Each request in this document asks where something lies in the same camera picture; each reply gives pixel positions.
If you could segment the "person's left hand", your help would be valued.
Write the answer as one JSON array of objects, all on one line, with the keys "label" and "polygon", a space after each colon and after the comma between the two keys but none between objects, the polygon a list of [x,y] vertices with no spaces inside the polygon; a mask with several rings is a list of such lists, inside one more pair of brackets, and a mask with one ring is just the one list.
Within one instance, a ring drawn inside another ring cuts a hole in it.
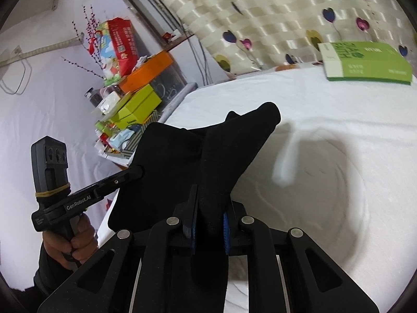
[{"label": "person's left hand", "polygon": [[95,229],[87,215],[81,215],[77,228],[78,233],[70,241],[48,230],[42,233],[47,254],[66,269],[71,269],[71,265],[65,254],[72,254],[76,261],[84,264],[97,251]]}]

